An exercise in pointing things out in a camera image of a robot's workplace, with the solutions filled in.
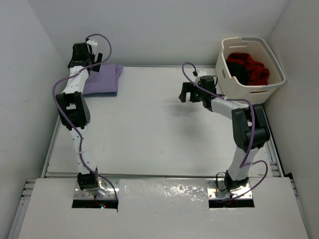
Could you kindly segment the black garment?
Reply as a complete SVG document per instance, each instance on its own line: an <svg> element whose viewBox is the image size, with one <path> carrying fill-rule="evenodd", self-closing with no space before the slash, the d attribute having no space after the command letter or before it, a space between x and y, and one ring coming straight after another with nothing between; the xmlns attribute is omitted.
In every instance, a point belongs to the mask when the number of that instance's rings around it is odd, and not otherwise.
<svg viewBox="0 0 319 239"><path fill-rule="evenodd" d="M245 66L236 63L227 62L228 70L232 77L236 77L242 85L248 85L250 79L248 70Z"/></svg>

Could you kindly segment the lavender garment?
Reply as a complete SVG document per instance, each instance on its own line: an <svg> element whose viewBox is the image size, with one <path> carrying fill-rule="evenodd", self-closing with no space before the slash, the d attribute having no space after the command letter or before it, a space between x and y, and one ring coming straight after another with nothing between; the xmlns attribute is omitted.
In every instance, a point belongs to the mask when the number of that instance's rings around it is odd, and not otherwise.
<svg viewBox="0 0 319 239"><path fill-rule="evenodd" d="M118 64L102 65L99 72L91 72L85 82L83 95L104 94L116 96L118 83L124 66Z"/></svg>

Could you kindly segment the blue t shirt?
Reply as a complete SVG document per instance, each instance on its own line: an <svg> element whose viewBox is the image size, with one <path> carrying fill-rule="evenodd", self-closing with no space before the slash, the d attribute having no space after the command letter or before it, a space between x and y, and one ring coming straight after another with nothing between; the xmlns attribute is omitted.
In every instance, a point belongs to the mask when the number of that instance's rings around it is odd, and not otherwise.
<svg viewBox="0 0 319 239"><path fill-rule="evenodd" d="M117 92L95 92L83 94L85 97L116 97Z"/></svg>

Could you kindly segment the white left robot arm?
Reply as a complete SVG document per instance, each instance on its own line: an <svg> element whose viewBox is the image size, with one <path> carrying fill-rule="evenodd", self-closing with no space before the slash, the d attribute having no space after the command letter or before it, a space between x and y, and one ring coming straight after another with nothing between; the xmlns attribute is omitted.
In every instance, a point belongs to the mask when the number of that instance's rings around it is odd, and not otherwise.
<svg viewBox="0 0 319 239"><path fill-rule="evenodd" d="M77 154L77 182L82 191L98 191L97 165L88 154L84 144L87 125L91 120L90 111L83 96L85 82L90 71L99 71L99 67L86 66L95 64L95 57L102 60L102 54L96 53L97 41L87 38L85 42L75 43L71 60L68 64L69 79L62 93L55 99L62 111L59 113L62 124L69 130Z"/></svg>

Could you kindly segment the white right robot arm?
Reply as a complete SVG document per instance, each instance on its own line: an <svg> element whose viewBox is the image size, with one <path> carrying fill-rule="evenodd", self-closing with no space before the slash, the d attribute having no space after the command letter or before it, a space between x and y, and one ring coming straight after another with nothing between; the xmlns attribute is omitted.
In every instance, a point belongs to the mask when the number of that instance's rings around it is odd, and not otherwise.
<svg viewBox="0 0 319 239"><path fill-rule="evenodd" d="M192 103L201 102L213 113L221 114L232 121L236 150L233 161L225 172L224 185L229 192L248 182L249 169L259 149L270 139L270 130L261 104L229 100L216 93L214 76L201 76L198 83L184 82L179 99L186 102L190 94Z"/></svg>

